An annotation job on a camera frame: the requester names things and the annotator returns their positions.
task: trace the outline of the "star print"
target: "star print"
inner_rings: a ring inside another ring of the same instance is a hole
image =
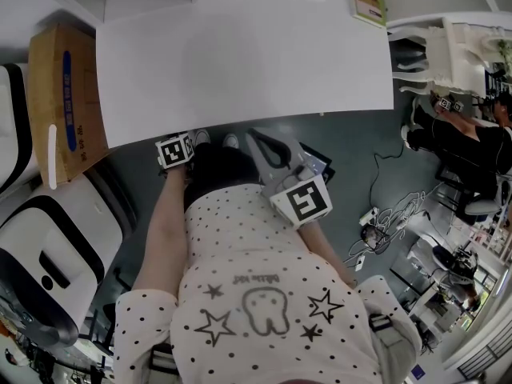
[[[322,335],[316,332],[318,324],[315,324],[312,328],[308,329],[306,326],[302,326],[305,333],[301,337],[308,337],[310,342],[313,342],[313,337],[321,337]]]
[[[208,285],[208,290],[207,291],[203,291],[203,293],[204,294],[211,294],[211,299],[213,300],[216,297],[221,297],[221,296],[224,295],[224,293],[221,292],[221,287],[222,287],[222,285],[219,285],[217,287],[212,287],[212,286]]]
[[[227,327],[227,319],[230,316],[231,311],[228,311],[226,314],[219,318],[215,318],[210,313],[208,313],[208,310],[201,310],[201,313],[206,314],[206,320],[208,324],[203,327],[199,327],[198,329],[194,330],[199,333],[207,333],[211,337],[211,345],[212,347],[215,347],[215,344],[217,344],[217,341],[219,340],[220,336],[226,335],[226,336],[236,336],[236,333],[232,330],[228,329]]]
[[[345,306],[343,304],[335,304],[330,302],[330,290],[327,291],[326,295],[322,298],[322,300],[312,298],[310,296],[308,296],[307,298],[311,300],[311,302],[314,305],[314,310],[311,312],[310,317],[321,314],[323,317],[326,318],[329,324],[330,320],[333,317],[331,312]]]

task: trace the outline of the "white table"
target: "white table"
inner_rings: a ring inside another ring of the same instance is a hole
[[[197,0],[97,30],[110,147],[203,126],[392,109],[386,31],[347,0]]]

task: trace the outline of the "white shoe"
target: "white shoe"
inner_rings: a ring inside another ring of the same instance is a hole
[[[407,135],[409,132],[410,132],[410,128],[407,125],[404,125],[400,129],[400,136],[402,137],[404,143],[406,144],[406,147],[409,148],[410,150],[412,150],[412,148],[410,147],[410,145],[407,141]]]
[[[202,143],[211,143],[210,134],[207,130],[197,130],[194,136],[194,148]]]
[[[227,146],[229,148],[238,149],[238,138],[235,134],[228,134],[224,137],[224,141],[222,141],[222,146]]]
[[[414,97],[413,99],[413,112],[410,113],[410,124],[411,126],[415,126],[416,122],[414,122],[414,114],[416,114],[416,108],[418,108],[419,96]]]

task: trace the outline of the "polka dot shirt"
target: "polka dot shirt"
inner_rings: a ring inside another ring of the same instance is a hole
[[[184,384],[382,382],[363,300],[408,320],[386,282],[349,288],[260,190],[216,190],[187,210],[179,301],[157,290],[120,297],[117,382],[143,382],[150,349],[166,340]]]

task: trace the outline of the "tooth print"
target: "tooth print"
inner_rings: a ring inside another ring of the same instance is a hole
[[[288,298],[275,287],[257,287],[244,293],[242,307],[254,332],[260,336],[288,333]]]

